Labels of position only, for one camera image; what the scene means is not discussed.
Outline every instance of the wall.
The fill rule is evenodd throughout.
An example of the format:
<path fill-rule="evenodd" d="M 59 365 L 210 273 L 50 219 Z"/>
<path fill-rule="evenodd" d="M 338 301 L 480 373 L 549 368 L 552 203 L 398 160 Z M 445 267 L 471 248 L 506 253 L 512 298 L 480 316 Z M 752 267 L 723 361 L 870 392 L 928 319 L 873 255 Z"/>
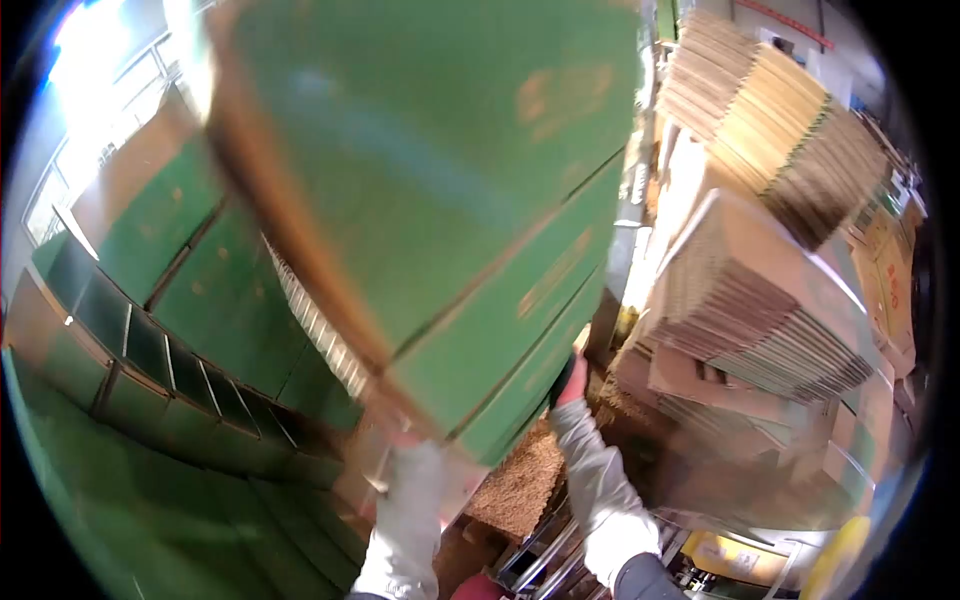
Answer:
<path fill-rule="evenodd" d="M 120 20 L 130 31 L 126 52 L 117 62 L 122 69 L 167 30 L 162 0 L 126 0 L 119 9 Z M 34 109 L 22 128 L 19 152 L 7 189 L 5 189 L 3 230 L 3 298 L 9 302 L 20 271 L 30 259 L 34 244 L 22 224 L 30 200 L 43 172 L 66 136 L 61 98 L 52 85 L 39 90 Z"/>

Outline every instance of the window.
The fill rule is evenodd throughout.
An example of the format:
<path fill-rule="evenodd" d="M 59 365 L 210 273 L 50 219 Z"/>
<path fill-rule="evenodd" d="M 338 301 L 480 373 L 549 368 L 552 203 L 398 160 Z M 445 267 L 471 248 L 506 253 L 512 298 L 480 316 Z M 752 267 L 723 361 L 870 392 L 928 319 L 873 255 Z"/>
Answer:
<path fill-rule="evenodd" d="M 148 48 L 117 79 L 111 93 L 114 105 L 120 109 L 103 138 L 103 148 L 93 148 L 88 143 L 70 138 L 63 142 L 25 218 L 27 230 L 35 244 L 39 246 L 63 230 L 63 223 L 54 211 L 54 205 L 70 208 L 109 156 L 154 118 L 168 83 L 175 82 L 180 91 L 189 96 L 189 90 L 180 75 L 178 58 L 177 46 L 167 36 Z"/>
<path fill-rule="evenodd" d="M 127 72 L 113 84 L 113 96 L 117 105 L 125 106 L 136 98 L 145 87 L 163 77 L 160 67 L 157 66 L 154 55 L 148 52 L 144 57 L 136 62 Z"/>
<path fill-rule="evenodd" d="M 74 196 L 80 196 L 100 170 L 95 150 L 99 149 L 90 149 L 78 140 L 67 139 L 54 160 Z"/>
<path fill-rule="evenodd" d="M 180 55 L 177 52 L 177 46 L 174 44 L 172 36 L 168 36 L 156 45 L 156 53 L 160 55 L 160 60 L 163 61 L 163 66 L 167 68 L 168 73 L 176 73 L 180 70 L 178 65 Z"/>
<path fill-rule="evenodd" d="M 66 183 L 57 171 L 50 169 L 40 185 L 40 191 L 27 219 L 27 230 L 38 246 L 63 230 L 63 223 L 54 211 L 54 204 L 63 206 L 67 191 Z"/>
<path fill-rule="evenodd" d="M 147 124 L 147 121 L 154 118 L 156 109 L 160 106 L 160 98 L 163 97 L 163 90 L 166 84 L 163 80 L 157 80 L 150 84 L 147 89 L 140 92 L 133 102 L 130 103 L 124 112 L 136 117 L 139 127 Z"/>

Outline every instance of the sawdust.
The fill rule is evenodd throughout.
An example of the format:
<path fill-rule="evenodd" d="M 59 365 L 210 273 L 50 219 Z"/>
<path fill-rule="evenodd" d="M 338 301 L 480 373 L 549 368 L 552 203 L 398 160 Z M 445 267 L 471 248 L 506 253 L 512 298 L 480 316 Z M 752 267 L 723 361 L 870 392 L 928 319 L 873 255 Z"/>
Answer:
<path fill-rule="evenodd" d="M 540 418 L 473 495 L 466 514 L 520 541 L 533 531 L 564 472 L 564 456 Z"/>

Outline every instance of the stack of cardboard boxes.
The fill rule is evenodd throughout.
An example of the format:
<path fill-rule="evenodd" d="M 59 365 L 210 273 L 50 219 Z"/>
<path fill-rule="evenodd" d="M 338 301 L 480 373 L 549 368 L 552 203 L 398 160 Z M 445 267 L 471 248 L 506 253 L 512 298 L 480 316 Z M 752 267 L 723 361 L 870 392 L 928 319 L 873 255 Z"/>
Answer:
<path fill-rule="evenodd" d="M 876 347 L 894 366 L 896 379 L 913 370 L 916 350 L 910 311 L 911 267 L 917 228 L 926 218 L 923 201 L 911 193 L 899 218 L 881 206 L 862 234 L 844 233 L 856 268 L 858 295 L 870 316 Z"/>

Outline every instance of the stack of flattened cardboard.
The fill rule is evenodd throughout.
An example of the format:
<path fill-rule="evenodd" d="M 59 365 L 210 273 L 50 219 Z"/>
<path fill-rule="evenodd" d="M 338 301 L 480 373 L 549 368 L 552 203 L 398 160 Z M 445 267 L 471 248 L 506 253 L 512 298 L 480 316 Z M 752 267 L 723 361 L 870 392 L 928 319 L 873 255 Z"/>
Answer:
<path fill-rule="evenodd" d="M 888 166 L 856 117 L 831 101 L 822 124 L 760 198 L 808 249 L 869 198 Z"/>
<path fill-rule="evenodd" d="M 692 11 L 657 95 L 657 109 L 674 116 L 700 139 L 712 141 L 750 73 L 756 49 L 756 42 L 740 34 L 730 21 Z"/>
<path fill-rule="evenodd" d="M 823 87 L 792 58 L 761 44 L 710 151 L 760 194 L 821 118 L 826 100 Z"/>
<path fill-rule="evenodd" d="M 693 11 L 658 110 L 707 143 L 721 176 L 758 197 L 807 250 L 864 205 L 887 160 L 792 57 Z"/>
<path fill-rule="evenodd" d="M 644 338 L 803 404 L 853 389 L 876 368 L 853 292 L 730 192 L 710 192 L 661 268 Z"/>

